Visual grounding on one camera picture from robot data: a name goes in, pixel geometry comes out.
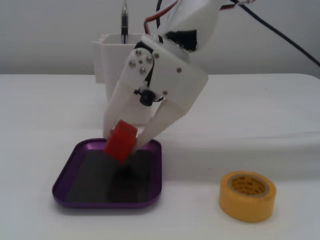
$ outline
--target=red cube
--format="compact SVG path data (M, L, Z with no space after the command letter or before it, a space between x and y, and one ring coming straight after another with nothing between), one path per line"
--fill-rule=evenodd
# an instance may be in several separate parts
M123 120L115 126L104 147L104 153L124 164L136 145L138 129Z

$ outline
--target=masking tape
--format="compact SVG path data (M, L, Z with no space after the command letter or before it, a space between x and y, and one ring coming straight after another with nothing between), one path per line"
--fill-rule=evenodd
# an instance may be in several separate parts
M276 186L265 176L234 171L221 180L219 204L229 216L244 222L260 222L272 215Z

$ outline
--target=white container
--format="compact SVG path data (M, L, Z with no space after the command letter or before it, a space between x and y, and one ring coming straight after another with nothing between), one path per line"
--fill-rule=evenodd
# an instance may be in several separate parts
M141 40L142 34L129 34L128 44L121 44L121 34L103 34L93 42L94 72L97 83L105 83L107 103L111 98L127 57ZM135 125L143 126L152 116L152 107L146 107L139 101L131 102L120 115L120 119Z

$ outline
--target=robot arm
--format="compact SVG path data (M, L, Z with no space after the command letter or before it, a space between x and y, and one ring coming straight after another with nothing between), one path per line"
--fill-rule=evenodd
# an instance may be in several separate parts
M146 108L161 101L137 137L136 149L189 111L205 87L208 74L189 63L188 51L198 50L210 39L223 3L224 0L178 0L159 29L167 41L162 44L150 35L142 36L127 58L106 108L103 126L106 139L121 111L134 100L134 94L141 95L140 102Z

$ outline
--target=pen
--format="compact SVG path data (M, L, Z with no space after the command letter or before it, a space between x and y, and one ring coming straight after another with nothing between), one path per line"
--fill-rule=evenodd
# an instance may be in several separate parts
M128 2L123 1L122 12L121 12L121 43L128 43Z

